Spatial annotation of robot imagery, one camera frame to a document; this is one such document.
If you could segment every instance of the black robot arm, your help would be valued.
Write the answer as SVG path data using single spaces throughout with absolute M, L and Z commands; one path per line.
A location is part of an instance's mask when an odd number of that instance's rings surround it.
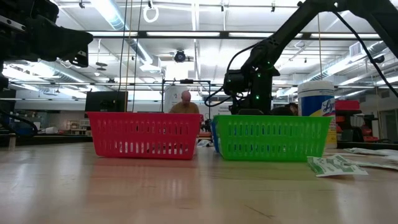
M 381 39 L 398 57 L 398 11 L 389 0 L 306 0 L 298 10 L 269 38 L 251 50 L 240 70 L 229 70 L 224 79 L 224 92 L 233 97 L 232 114 L 270 114 L 272 77 L 279 76 L 274 64 L 296 35 L 320 12 L 349 10 L 366 19 Z M 248 91 L 246 98 L 237 94 Z

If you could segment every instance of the hanging cable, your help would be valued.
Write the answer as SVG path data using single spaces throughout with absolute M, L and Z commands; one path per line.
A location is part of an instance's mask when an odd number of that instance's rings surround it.
M 126 0 L 126 8 L 124 8 L 123 38 L 122 38 L 122 49 L 121 49 L 121 53 L 120 53 L 120 65 L 119 65 L 119 88 L 118 88 L 118 94 L 116 97 L 116 108 L 117 109 L 119 108 L 119 94 L 120 94 L 120 88 L 122 85 L 122 61 L 123 61 L 124 39 L 125 39 L 125 33 L 126 33 L 127 2 L 128 2 L 128 0 Z
M 139 8 L 139 17 L 138 17 L 138 27 L 137 27 L 137 32 L 139 32 L 139 28 L 141 25 L 141 13 L 142 13 L 142 0 L 141 0 L 141 4 L 140 4 L 140 8 Z M 137 44 L 136 44 L 136 62 L 135 62 L 135 66 L 134 66 L 134 87 L 133 87 L 133 96 L 132 96 L 132 110 L 131 112 L 134 112 L 134 102 L 136 100 L 136 78 L 137 78 L 137 61 L 138 61 L 138 57 L 137 57 L 137 51 L 138 51 L 138 43 L 139 43 L 139 39 L 137 38 Z
M 131 38 L 131 27 L 132 27 L 132 8 L 130 9 L 130 30 L 129 30 L 129 38 Z M 124 87 L 125 92 L 124 92 L 124 112 L 127 112 L 127 98 L 128 98 L 128 91 L 127 91 L 127 83 L 128 83 L 128 78 L 129 78 L 129 62 L 130 62 L 130 47 L 129 50 L 127 51 L 127 72 L 126 72 L 126 85 Z
M 394 89 L 394 87 L 392 87 L 392 85 L 388 82 L 388 80 L 386 79 L 386 77 L 383 75 L 383 73 L 381 72 L 381 69 L 379 68 L 379 66 L 377 65 L 377 63 L 374 61 L 374 59 L 372 58 L 372 55 L 369 53 L 368 48 L 366 47 L 366 44 L 363 42 L 362 38 L 358 35 L 358 33 L 343 19 L 343 17 L 338 14 L 337 12 L 333 12 L 337 18 L 339 20 L 341 20 L 341 22 L 355 35 L 355 37 L 358 39 L 359 43 L 361 43 L 363 50 L 366 52 L 366 55 L 369 57 L 369 60 L 371 61 L 371 63 L 373 64 L 374 68 L 377 70 L 377 72 L 379 73 L 380 77 L 384 80 L 384 83 L 386 83 L 386 85 L 388 86 L 388 88 L 390 88 L 391 92 L 393 92 L 393 94 L 395 94 L 396 97 L 398 97 L 398 93 L 396 92 L 396 90 Z

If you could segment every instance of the security camera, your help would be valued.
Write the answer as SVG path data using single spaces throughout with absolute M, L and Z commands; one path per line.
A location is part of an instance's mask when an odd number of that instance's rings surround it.
M 182 63 L 185 61 L 187 56 L 185 55 L 183 50 L 178 50 L 177 53 L 174 55 L 174 60 L 177 63 Z

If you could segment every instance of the desk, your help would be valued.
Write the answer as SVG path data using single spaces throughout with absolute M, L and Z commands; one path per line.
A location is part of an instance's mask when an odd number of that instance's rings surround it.
M 398 172 L 316 178 L 303 163 L 107 159 L 92 143 L 0 152 L 1 223 L 396 223 Z

